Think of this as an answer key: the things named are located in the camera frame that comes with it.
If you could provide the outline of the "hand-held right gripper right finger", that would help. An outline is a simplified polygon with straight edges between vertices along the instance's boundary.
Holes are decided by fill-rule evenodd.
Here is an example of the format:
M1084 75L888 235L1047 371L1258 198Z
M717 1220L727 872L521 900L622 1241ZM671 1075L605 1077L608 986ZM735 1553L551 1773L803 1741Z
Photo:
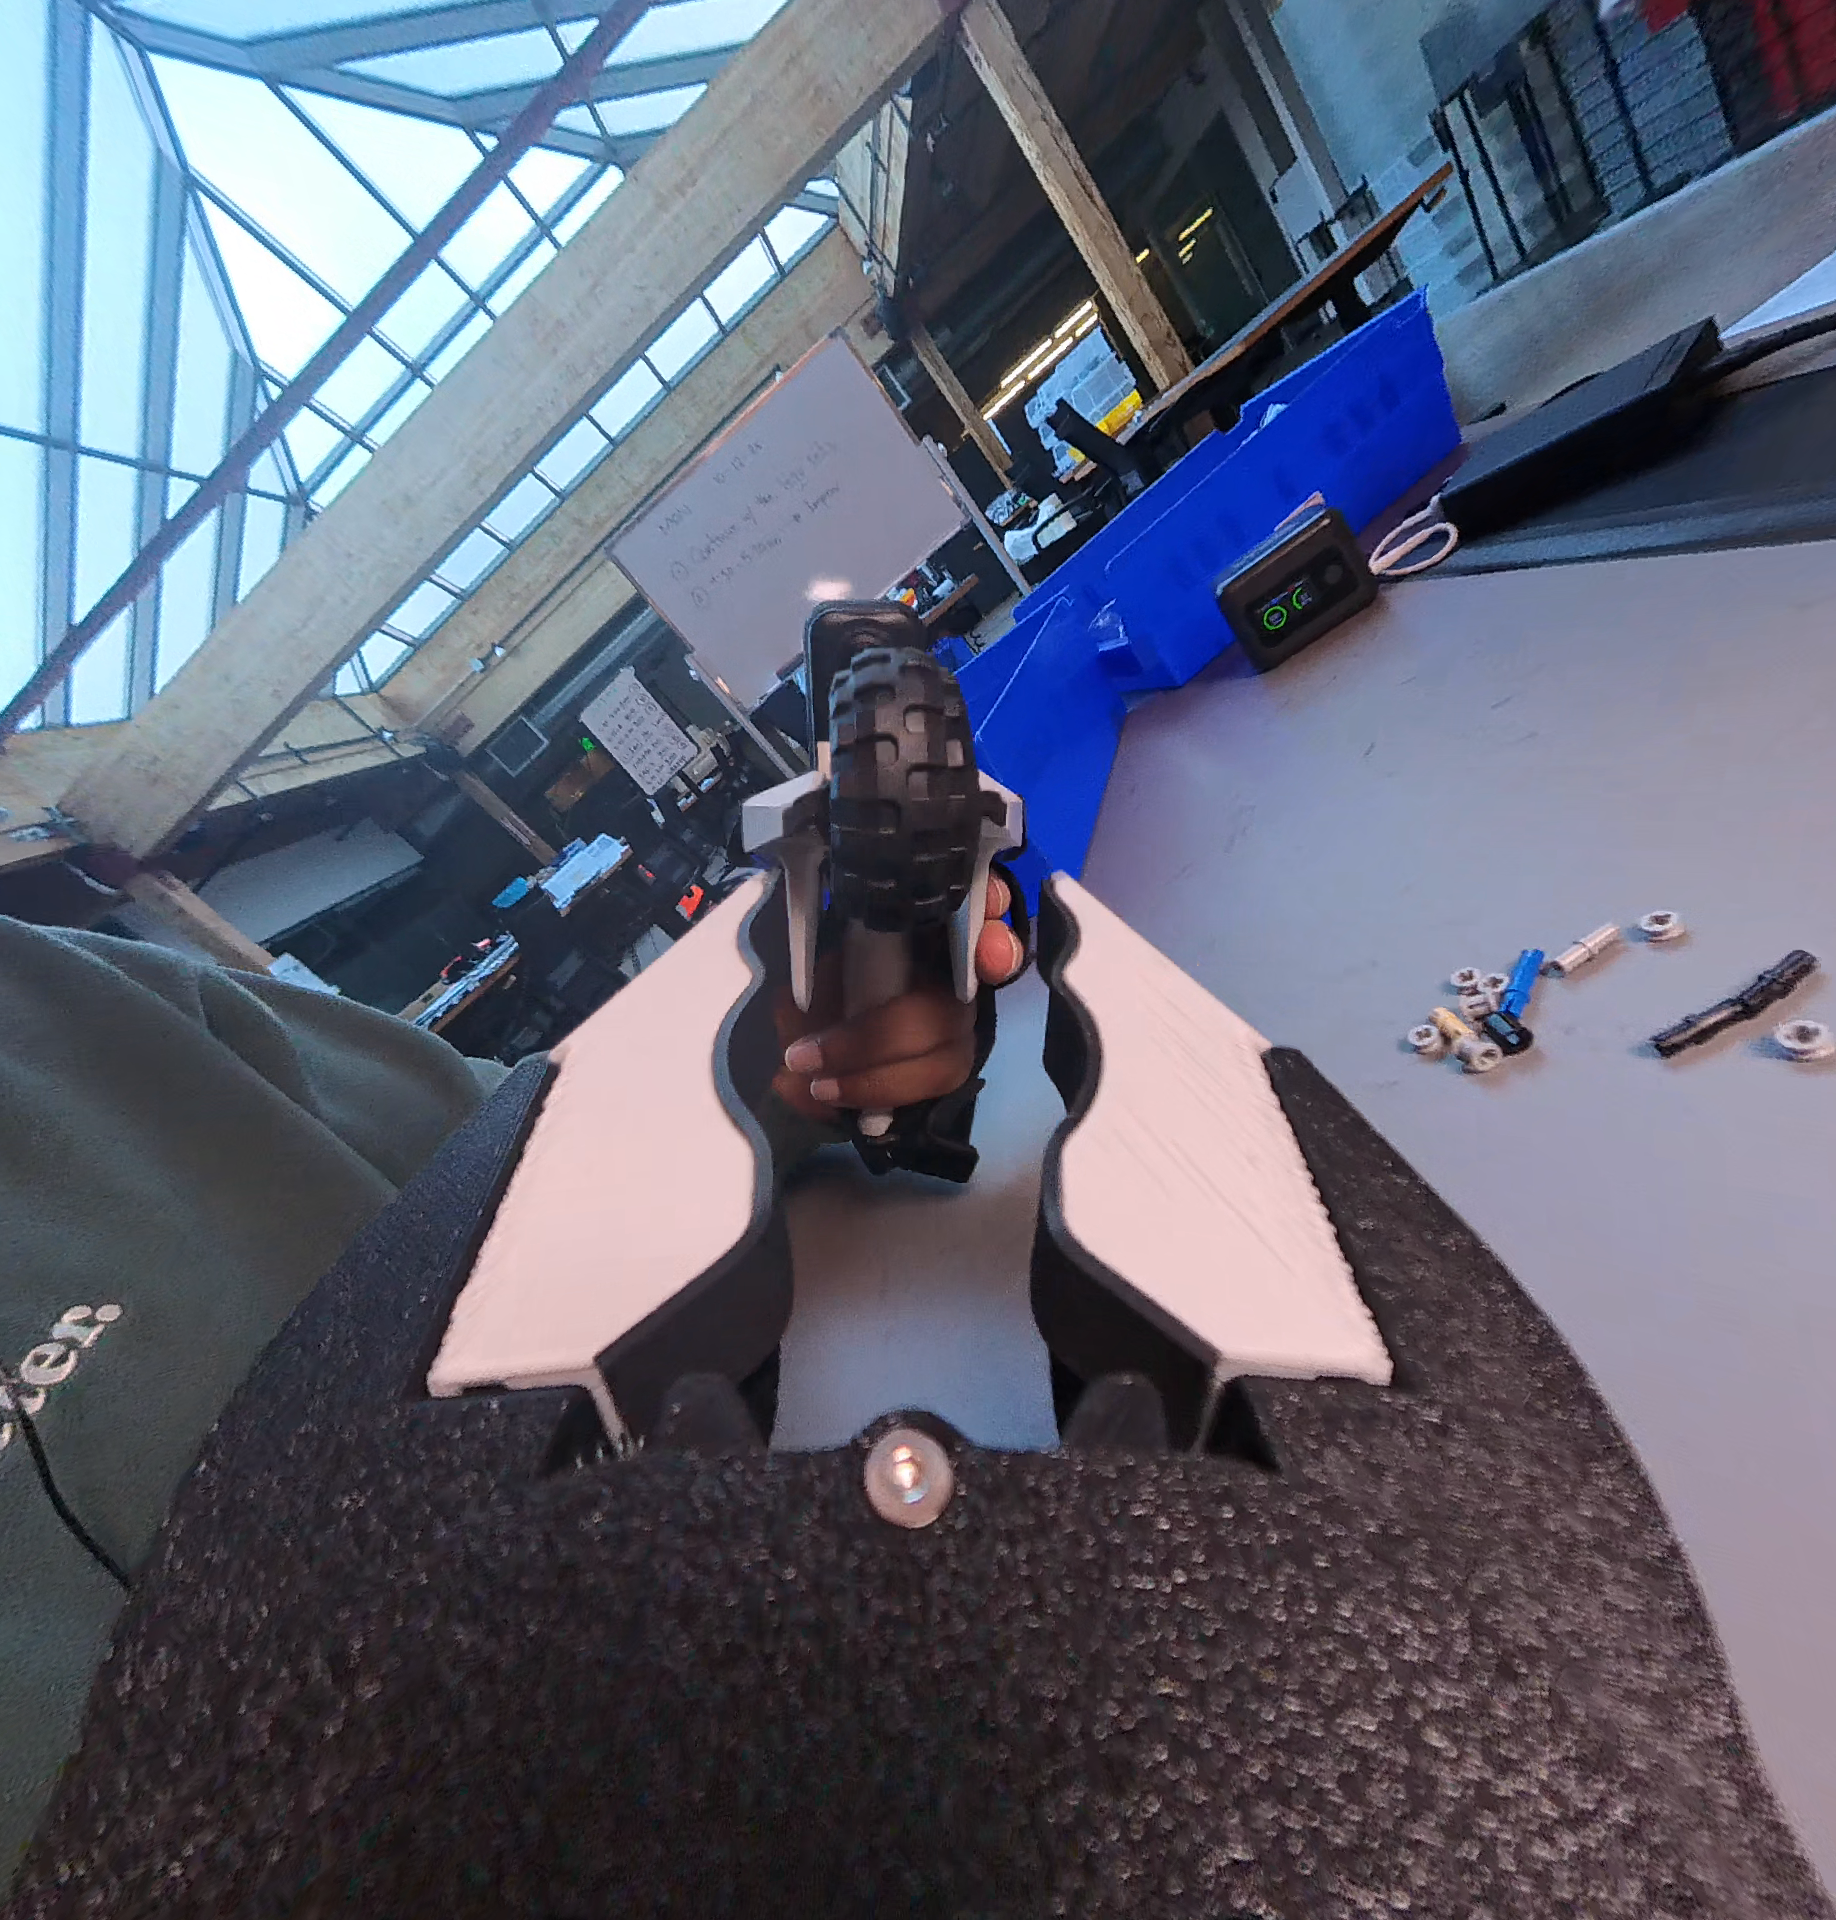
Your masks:
M1039 900L1046 1071L1030 1311L1080 1389L1145 1378L1162 1411L1235 1382L1395 1382L1266 1037L1080 881Z

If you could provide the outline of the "large wooden roof beam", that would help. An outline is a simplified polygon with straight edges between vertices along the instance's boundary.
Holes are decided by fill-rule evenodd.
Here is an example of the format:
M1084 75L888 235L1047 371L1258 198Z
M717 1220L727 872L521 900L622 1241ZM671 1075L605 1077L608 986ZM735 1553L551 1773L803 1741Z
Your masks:
M595 396L895 92L960 12L795 2L213 631L64 811L154 855L316 699Z

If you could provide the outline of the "small black lego pin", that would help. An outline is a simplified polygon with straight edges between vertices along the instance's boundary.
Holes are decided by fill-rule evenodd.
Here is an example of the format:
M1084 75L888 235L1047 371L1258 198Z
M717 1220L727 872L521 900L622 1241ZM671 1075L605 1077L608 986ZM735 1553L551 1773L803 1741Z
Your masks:
M1822 960L1816 953L1796 947L1767 971L1756 972L1741 990L1713 1006L1701 1007L1694 1013L1682 1016L1650 1036L1648 1045L1663 1060L1673 1060L1743 1023L1756 1020L1775 1006L1794 997L1818 969Z

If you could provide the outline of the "small black device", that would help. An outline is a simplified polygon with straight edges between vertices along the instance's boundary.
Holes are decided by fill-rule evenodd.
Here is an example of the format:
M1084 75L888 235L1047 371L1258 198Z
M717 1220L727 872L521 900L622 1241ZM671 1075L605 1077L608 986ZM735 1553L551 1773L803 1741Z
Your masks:
M1350 521L1315 492L1220 576L1215 600L1243 658L1266 676L1367 610L1380 589Z

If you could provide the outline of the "person's left hand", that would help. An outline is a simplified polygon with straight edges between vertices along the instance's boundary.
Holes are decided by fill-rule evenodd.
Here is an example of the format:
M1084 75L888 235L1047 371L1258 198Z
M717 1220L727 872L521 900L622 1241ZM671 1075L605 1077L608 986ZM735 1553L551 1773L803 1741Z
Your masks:
M837 1130L858 1112L893 1112L965 1086L987 1055L980 1016L1027 972L1027 939L1012 924L1010 871L996 865L985 888L974 947L980 993L960 1001L952 956L914 960L907 990L859 1013L845 1012L843 957L817 967L810 1010L790 981L774 997L774 1024L785 1047L770 1083L772 1102L793 1116Z

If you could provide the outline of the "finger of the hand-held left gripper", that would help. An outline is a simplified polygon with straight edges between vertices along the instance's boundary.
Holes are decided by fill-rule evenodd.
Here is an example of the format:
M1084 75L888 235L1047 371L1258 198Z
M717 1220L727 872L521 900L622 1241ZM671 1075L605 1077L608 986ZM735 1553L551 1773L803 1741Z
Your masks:
M1025 847L1027 803L990 773L980 773L978 837L965 900L954 908L949 931L952 986L963 1006L980 994L980 936L987 922L987 888L995 863Z
M810 769L746 802L746 849L774 865L785 885L790 994L810 1012L821 931L837 936L843 1016L859 1016L859 915L839 888L832 850L833 773Z

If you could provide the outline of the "black hoodie drawstring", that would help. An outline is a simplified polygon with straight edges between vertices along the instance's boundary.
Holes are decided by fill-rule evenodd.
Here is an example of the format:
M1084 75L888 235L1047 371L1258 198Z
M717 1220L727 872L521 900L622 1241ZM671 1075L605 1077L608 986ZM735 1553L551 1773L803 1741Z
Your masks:
M85 1522L66 1500L64 1489L56 1481L51 1464L45 1455L45 1444L35 1425L32 1411L23 1402L23 1389L15 1382L15 1371L10 1363L0 1356L0 1389L10 1395L10 1415L15 1419L17 1429L23 1436L26 1449L32 1460L32 1467L37 1478L40 1481L40 1491L53 1513L53 1517L66 1527L66 1535L82 1547L90 1561L110 1575L116 1585L128 1594L132 1590L132 1575L121 1565L121 1561L90 1533Z

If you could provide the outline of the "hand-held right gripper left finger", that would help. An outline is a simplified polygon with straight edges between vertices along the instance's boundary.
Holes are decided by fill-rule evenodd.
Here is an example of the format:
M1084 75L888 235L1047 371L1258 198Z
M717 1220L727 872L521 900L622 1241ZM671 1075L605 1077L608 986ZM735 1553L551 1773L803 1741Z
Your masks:
M660 1411L772 1367L793 1282L759 1114L779 1060L776 877L739 885L549 1055L431 1361L431 1395L585 1391Z

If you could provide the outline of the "black lego wheel red hub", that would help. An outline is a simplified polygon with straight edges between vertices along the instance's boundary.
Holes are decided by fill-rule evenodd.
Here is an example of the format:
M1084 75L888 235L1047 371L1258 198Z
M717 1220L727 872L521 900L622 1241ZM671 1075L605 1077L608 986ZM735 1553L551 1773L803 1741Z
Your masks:
M974 732L955 678L930 653L877 645L829 693L829 891L869 932L948 924L974 881Z

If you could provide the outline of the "whiteboard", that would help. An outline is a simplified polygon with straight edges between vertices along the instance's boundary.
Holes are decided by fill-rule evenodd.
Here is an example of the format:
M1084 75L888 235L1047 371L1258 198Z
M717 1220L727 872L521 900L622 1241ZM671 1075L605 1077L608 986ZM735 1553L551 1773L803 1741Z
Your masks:
M749 707L817 607L879 600L969 523L845 335L799 357L610 542L697 666Z

